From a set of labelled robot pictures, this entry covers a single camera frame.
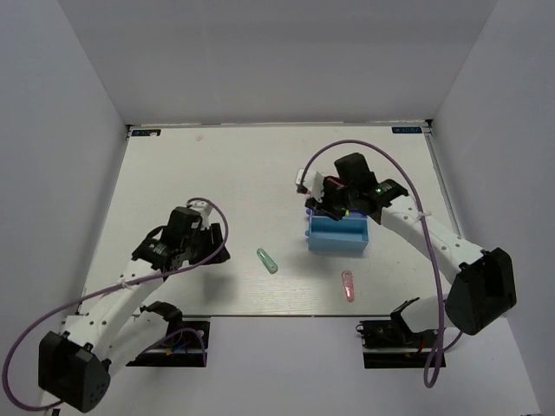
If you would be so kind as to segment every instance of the wall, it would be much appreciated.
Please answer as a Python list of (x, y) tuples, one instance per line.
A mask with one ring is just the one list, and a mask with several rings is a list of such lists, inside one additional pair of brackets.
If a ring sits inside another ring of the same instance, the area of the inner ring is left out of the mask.
[(60, 4), (126, 123), (215, 124), (432, 118), (495, 1)]
[[(76, 297), (125, 150), (125, 127), (55, 0), (0, 2), (0, 357), (35, 318)], [(37, 343), (12, 364), (36, 403)], [(0, 394), (0, 414), (18, 414)]]
[(501, 0), (434, 123), (435, 147), (468, 237), (513, 257), (509, 322), (542, 413), (555, 414), (552, 219), (555, 3)]

